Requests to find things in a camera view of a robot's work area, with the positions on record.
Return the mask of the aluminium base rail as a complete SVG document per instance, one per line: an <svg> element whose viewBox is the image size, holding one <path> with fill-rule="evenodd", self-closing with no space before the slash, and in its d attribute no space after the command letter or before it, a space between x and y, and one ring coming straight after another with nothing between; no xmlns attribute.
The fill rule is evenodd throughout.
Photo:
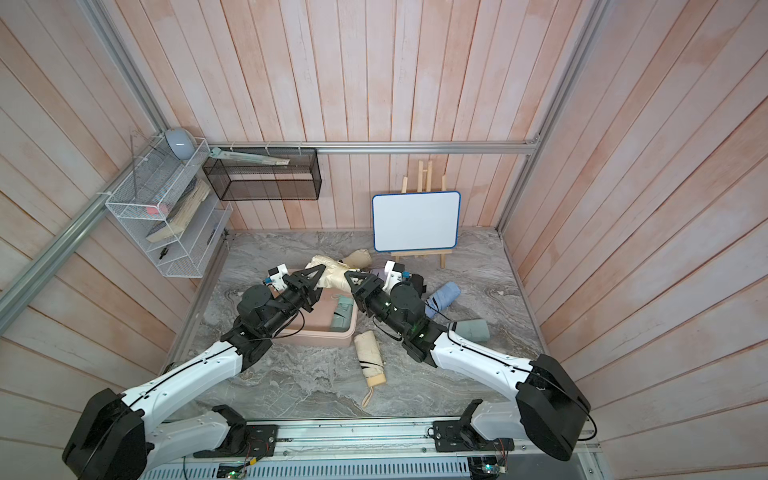
<svg viewBox="0 0 768 480"><path fill-rule="evenodd" d="M608 479L600 446L566 461L527 439L479 450L450 447L436 417L252 422L240 453L176 455L141 479Z"/></svg>

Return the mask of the grey round speaker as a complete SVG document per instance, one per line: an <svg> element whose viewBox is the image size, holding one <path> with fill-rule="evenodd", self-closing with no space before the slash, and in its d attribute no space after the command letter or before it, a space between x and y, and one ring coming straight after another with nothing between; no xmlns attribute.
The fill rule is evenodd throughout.
<svg viewBox="0 0 768 480"><path fill-rule="evenodd" d="M168 129L164 136L172 153L182 162L190 160L197 150L196 139L184 128Z"/></svg>

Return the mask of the pink plastic storage box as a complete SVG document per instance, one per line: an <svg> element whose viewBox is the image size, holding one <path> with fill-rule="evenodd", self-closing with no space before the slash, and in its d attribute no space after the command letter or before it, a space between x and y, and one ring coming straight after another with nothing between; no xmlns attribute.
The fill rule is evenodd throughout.
<svg viewBox="0 0 768 480"><path fill-rule="evenodd" d="M330 331L333 312L337 306L338 295L350 295L335 289L324 289L320 300L314 305L312 312L301 311L299 317L278 334L279 344L299 345L321 348L348 347L355 335L358 307L355 304L350 328L342 333Z"/></svg>

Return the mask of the beige umbrella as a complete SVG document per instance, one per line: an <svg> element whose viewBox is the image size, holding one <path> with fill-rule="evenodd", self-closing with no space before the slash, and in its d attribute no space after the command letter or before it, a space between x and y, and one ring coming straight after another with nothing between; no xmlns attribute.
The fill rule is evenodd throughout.
<svg viewBox="0 0 768 480"><path fill-rule="evenodd" d="M341 262L350 268L368 269L373 260L367 249L358 249L344 257Z"/></svg>
<svg viewBox="0 0 768 480"><path fill-rule="evenodd" d="M345 273L347 271L357 272L356 268L352 268L343 262L334 260L325 255L314 255L311 261L305 266L305 269L311 269L318 265L323 265L325 270L317 282L317 288L335 289L345 293L351 292L351 287L345 278Z"/></svg>
<svg viewBox="0 0 768 480"><path fill-rule="evenodd" d="M366 331L354 337L358 362L368 387L361 406L366 408L374 396L375 388L387 382L379 346L373 331Z"/></svg>

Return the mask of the book on shelf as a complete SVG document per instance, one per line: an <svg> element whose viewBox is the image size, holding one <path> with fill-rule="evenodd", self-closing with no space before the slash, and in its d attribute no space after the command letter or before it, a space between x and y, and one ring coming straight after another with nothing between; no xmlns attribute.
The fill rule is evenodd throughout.
<svg viewBox="0 0 768 480"><path fill-rule="evenodd" d="M181 236L209 194L209 185L204 180L194 177L167 218L156 222L149 230L146 240L157 243L170 237Z"/></svg>

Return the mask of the mint umbrella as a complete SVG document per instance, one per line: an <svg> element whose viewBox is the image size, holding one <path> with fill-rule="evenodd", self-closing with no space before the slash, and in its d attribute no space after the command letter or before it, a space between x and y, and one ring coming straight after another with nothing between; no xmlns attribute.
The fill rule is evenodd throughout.
<svg viewBox="0 0 768 480"><path fill-rule="evenodd" d="M331 332L342 333L350 328L354 306L354 301L351 298L338 295L337 306L330 325Z"/></svg>
<svg viewBox="0 0 768 480"><path fill-rule="evenodd" d="M483 319L455 322L451 326L451 333L453 336L473 343L485 343L491 338L488 323Z"/></svg>

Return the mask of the flat item on basket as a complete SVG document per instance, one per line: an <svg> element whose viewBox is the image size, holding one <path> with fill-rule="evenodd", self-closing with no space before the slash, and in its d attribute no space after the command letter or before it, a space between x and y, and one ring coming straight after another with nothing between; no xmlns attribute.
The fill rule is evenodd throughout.
<svg viewBox="0 0 768 480"><path fill-rule="evenodd" d="M290 165L290 160L287 158L279 158L255 153L236 152L234 150L224 150L218 147L215 147L210 151L209 157L230 166L275 167Z"/></svg>

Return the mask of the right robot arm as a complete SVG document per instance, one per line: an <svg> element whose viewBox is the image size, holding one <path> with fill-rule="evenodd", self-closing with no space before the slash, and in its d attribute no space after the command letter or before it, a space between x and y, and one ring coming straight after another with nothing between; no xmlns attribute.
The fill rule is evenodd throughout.
<svg viewBox="0 0 768 480"><path fill-rule="evenodd" d="M587 440L581 432L591 420L591 405L555 358L512 357L461 337L455 325L427 316L425 302L408 282L388 286L353 270L344 277L360 311L390 327L415 361L463 374L513 401L518 423L542 452L567 461L577 443Z"/></svg>

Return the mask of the mint umbrella front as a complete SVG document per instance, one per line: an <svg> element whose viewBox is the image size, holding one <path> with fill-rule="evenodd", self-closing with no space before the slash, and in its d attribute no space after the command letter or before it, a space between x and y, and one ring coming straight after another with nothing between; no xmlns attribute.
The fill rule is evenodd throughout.
<svg viewBox="0 0 768 480"><path fill-rule="evenodd" d="M342 333L350 328L354 306L354 301L351 298L338 295L337 306L330 325L331 332Z"/></svg>

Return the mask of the blue folded umbrella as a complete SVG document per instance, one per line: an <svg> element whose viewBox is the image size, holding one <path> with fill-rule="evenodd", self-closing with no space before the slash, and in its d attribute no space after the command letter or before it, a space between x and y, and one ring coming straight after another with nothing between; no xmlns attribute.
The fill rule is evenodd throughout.
<svg viewBox="0 0 768 480"><path fill-rule="evenodd" d="M426 300L425 314L434 319L447 309L460 295L461 290L454 282L448 282L433 292Z"/></svg>

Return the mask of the white board blue frame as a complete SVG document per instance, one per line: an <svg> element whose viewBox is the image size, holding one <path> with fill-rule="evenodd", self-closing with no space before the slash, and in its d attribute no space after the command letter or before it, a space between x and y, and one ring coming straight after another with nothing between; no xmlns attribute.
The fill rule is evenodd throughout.
<svg viewBox="0 0 768 480"><path fill-rule="evenodd" d="M453 249L462 197L458 191L379 194L372 198L377 252Z"/></svg>

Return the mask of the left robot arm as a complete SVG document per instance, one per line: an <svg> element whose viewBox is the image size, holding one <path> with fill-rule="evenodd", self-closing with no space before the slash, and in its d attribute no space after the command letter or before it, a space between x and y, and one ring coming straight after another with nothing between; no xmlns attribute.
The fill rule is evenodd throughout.
<svg viewBox="0 0 768 480"><path fill-rule="evenodd" d="M208 452L246 458L253 449L246 420L219 405L187 420L167 418L217 384L256 364L291 322L311 312L323 265L283 276L273 294L264 284L245 291L232 328L182 365L122 393L104 389L86 404L62 460L79 479L137 479L146 470Z"/></svg>

